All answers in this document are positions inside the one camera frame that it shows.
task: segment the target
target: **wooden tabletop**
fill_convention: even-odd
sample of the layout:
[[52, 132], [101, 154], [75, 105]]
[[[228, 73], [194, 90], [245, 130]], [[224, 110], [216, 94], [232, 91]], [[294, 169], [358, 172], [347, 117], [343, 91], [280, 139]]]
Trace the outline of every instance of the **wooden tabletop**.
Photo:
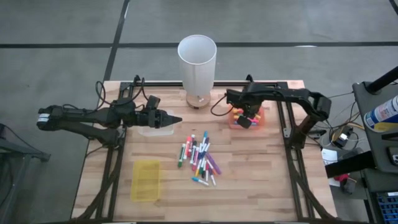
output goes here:
[[[287, 82], [289, 88], [304, 87], [301, 80]], [[104, 83], [108, 101], [118, 97], [119, 84], [116, 81]], [[224, 95], [225, 89], [212, 89], [210, 106]], [[264, 128], [238, 130], [229, 129], [227, 116], [213, 116], [210, 106], [202, 110], [189, 108], [182, 87], [145, 87], [145, 93], [159, 97], [159, 109], [172, 110], [183, 121], [174, 125], [174, 134], [169, 136], [145, 137], [138, 133], [137, 127], [128, 129], [114, 221], [297, 220], [276, 102], [264, 101], [262, 104], [266, 119]], [[139, 96], [134, 101], [140, 105], [144, 98]], [[223, 100], [216, 106], [215, 113], [227, 109]], [[300, 123], [305, 112], [296, 104], [293, 109]], [[211, 184], [205, 187], [192, 181], [193, 172], [187, 163], [181, 169], [177, 167], [180, 148], [187, 136], [194, 134], [202, 140], [204, 131], [208, 131], [210, 137], [209, 152], [222, 171], [216, 176], [216, 187]], [[88, 151], [98, 146], [98, 141], [92, 141]], [[100, 190], [106, 151], [100, 149], [86, 159], [72, 217], [79, 216]], [[303, 158], [311, 191], [335, 216], [319, 147], [306, 145]], [[133, 162], [141, 159], [160, 161], [161, 191], [156, 202], [132, 202], [130, 199]], [[104, 215], [108, 211], [108, 200], [109, 196]]]

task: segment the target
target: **gray floor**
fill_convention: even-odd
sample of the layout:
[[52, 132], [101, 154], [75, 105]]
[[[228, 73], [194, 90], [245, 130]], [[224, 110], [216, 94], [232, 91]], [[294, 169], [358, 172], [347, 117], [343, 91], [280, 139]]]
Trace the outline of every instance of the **gray floor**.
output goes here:
[[[123, 0], [0, 0], [0, 44], [111, 43]], [[397, 41], [388, 0], [131, 1], [121, 42], [178, 42], [205, 34], [217, 42]], [[34, 162], [19, 195], [15, 223], [67, 220], [88, 141], [39, 131], [40, 107], [92, 108], [110, 49], [0, 49], [0, 123], [51, 153]], [[326, 96], [351, 91], [397, 66], [398, 47], [219, 48], [217, 80], [304, 80]], [[176, 49], [119, 49], [111, 80], [179, 80]], [[331, 118], [354, 101], [333, 99]], [[349, 115], [346, 110], [333, 123]], [[339, 217], [365, 220], [362, 201], [333, 193]]]

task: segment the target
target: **yellow plastic container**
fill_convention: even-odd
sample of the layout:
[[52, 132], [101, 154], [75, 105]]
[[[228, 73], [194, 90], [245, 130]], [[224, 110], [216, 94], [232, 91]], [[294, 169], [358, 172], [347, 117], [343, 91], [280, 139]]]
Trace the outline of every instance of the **yellow plastic container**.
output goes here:
[[130, 198], [133, 202], [153, 202], [160, 195], [160, 162], [135, 161], [132, 168]]

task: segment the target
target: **marker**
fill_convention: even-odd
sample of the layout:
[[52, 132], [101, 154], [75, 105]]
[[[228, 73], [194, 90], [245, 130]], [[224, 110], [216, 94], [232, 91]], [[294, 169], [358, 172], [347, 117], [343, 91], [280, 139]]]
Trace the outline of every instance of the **marker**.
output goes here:
[[198, 166], [197, 166], [197, 171], [195, 172], [195, 177], [198, 176], [199, 174], [199, 168], [200, 168], [201, 160], [199, 160]]
[[201, 177], [202, 177], [203, 179], [206, 177], [206, 168], [207, 168], [206, 163], [207, 163], [207, 161], [206, 161], [206, 159], [205, 159], [205, 166], [204, 166], [204, 168], [203, 168], [203, 172], [201, 173]]
[[205, 149], [205, 154], [206, 154], [207, 150], [209, 150], [209, 146], [210, 146], [210, 143], [209, 143], [209, 144], [207, 144], [207, 146], [206, 146], [206, 149]]
[[199, 173], [202, 174], [203, 171], [205, 170], [205, 163], [206, 163], [206, 159], [203, 158], [201, 165], [200, 165], [200, 169], [199, 169]]
[[234, 108], [232, 109], [232, 113], [243, 113], [243, 110]]
[[192, 171], [195, 171], [197, 169], [197, 162], [198, 162], [198, 155], [199, 155], [200, 148], [201, 148], [201, 143], [200, 143], [200, 146], [195, 151], [195, 159], [193, 160]]
[[192, 177], [192, 180], [195, 181], [195, 182], [199, 182], [199, 183], [201, 183], [203, 185], [209, 186], [209, 183], [204, 182], [203, 180], [200, 180], [200, 179], [198, 179], [196, 177]]
[[206, 157], [207, 157], [207, 159], [209, 159], [210, 164], [213, 165], [214, 169], [217, 171], [217, 174], [221, 175], [221, 170], [218, 167], [218, 165], [216, 164], [216, 162], [214, 161], [214, 159], [212, 158], [212, 156], [210, 155], [210, 153], [206, 153]]
[[209, 181], [209, 165], [206, 162], [206, 182]]
[[204, 156], [205, 156], [205, 154], [206, 154], [205, 149], [206, 149], [206, 148], [208, 147], [208, 145], [210, 144], [210, 143], [209, 143], [209, 140], [210, 140], [210, 138], [206, 138], [205, 144], [202, 145], [202, 150], [201, 150], [200, 155], [199, 155], [199, 158], [200, 158], [200, 159], [204, 158]]
[[188, 148], [190, 145], [191, 137], [187, 137], [187, 144], [185, 145], [185, 154], [184, 154], [184, 159], [187, 159], [188, 156]]
[[188, 157], [191, 157], [191, 154], [192, 154], [192, 146], [193, 146], [194, 140], [195, 140], [195, 135], [192, 134], [192, 135], [191, 135], [191, 141], [190, 141], [190, 144], [189, 144]]
[[180, 159], [178, 160], [178, 167], [182, 166], [182, 159], [184, 155], [185, 144], [182, 144], [181, 152], [180, 152]]
[[251, 119], [251, 118], [248, 118], [251, 122], [254, 122], [254, 123], [258, 123], [258, 122], [260, 122], [259, 120], [257, 120], [257, 119]]
[[216, 174], [216, 171], [214, 170], [213, 165], [209, 162], [209, 160], [207, 160], [207, 164], [210, 166], [210, 170], [212, 174]]
[[192, 156], [191, 156], [191, 161], [189, 161], [190, 164], [193, 164], [193, 158], [195, 157], [195, 151], [196, 151], [197, 147], [196, 146], [192, 146]]
[[207, 138], [207, 131], [205, 131], [205, 133], [204, 133], [204, 135], [203, 135], [203, 142], [202, 142], [202, 145], [205, 145], [206, 138]]
[[212, 181], [213, 185], [215, 186], [216, 185], [216, 180], [214, 179], [214, 175], [213, 175], [213, 171], [212, 170], [210, 170], [210, 178], [211, 178], [211, 181]]

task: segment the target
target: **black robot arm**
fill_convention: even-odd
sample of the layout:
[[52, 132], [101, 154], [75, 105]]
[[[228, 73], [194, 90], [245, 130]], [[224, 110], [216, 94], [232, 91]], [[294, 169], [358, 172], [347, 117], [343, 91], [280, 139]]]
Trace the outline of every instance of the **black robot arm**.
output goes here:
[[264, 100], [297, 103], [305, 110], [307, 117], [301, 124], [292, 128], [290, 142], [292, 146], [303, 148], [306, 135], [314, 125], [329, 117], [331, 100], [321, 93], [311, 92], [307, 89], [271, 88], [254, 82], [250, 76], [247, 77], [247, 80], [251, 82], [242, 91], [230, 89], [226, 91], [226, 102], [234, 108], [243, 109], [243, 114], [237, 122], [244, 128], [250, 127], [251, 121], [248, 118], [255, 117]]
[[[81, 134], [88, 139], [97, 139], [104, 147], [117, 147], [119, 145], [119, 132], [123, 127], [149, 126], [162, 128], [182, 121], [182, 118], [170, 116], [164, 110], [158, 110], [160, 99], [149, 96], [147, 104], [142, 110], [136, 111], [136, 104], [132, 100], [132, 91], [127, 97], [123, 92], [119, 99], [110, 103], [109, 108], [86, 110], [66, 108], [64, 106], [49, 106], [39, 109], [37, 127], [44, 131], [66, 130]], [[100, 124], [106, 129], [100, 129], [83, 123]]]

